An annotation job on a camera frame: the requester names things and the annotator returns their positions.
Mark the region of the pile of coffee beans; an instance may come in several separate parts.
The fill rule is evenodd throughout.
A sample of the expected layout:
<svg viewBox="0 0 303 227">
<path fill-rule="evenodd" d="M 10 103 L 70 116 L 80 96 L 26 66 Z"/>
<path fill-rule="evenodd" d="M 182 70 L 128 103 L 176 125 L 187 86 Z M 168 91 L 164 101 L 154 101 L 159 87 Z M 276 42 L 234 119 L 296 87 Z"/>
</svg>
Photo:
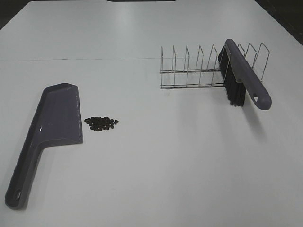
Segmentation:
<svg viewBox="0 0 303 227">
<path fill-rule="evenodd" d="M 86 118 L 84 122 L 89 126 L 89 128 L 93 131 L 103 131 L 110 130 L 115 127 L 119 123 L 119 120 L 111 119 L 108 116 L 106 117 L 90 117 Z"/>
</svg>

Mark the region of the purple plastic dustpan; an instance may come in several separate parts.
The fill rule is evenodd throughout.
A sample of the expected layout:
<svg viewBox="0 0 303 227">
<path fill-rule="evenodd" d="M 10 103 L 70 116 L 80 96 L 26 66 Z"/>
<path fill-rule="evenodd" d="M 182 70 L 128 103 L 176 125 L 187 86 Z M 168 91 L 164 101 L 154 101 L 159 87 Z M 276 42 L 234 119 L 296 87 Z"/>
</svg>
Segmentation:
<svg viewBox="0 0 303 227">
<path fill-rule="evenodd" d="M 45 148 L 82 143 L 78 87 L 61 83 L 45 88 L 11 177 L 5 204 L 12 210 L 26 207 Z"/>
</svg>

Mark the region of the purple hand brush black bristles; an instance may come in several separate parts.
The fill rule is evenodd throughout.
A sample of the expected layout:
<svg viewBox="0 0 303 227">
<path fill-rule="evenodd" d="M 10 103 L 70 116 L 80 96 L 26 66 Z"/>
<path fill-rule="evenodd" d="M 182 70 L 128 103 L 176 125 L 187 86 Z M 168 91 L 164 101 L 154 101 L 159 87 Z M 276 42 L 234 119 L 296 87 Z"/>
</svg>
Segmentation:
<svg viewBox="0 0 303 227">
<path fill-rule="evenodd" d="M 245 96 L 249 94 L 257 108 L 271 108 L 270 94 L 232 39 L 225 41 L 218 61 L 230 105 L 244 106 Z"/>
</svg>

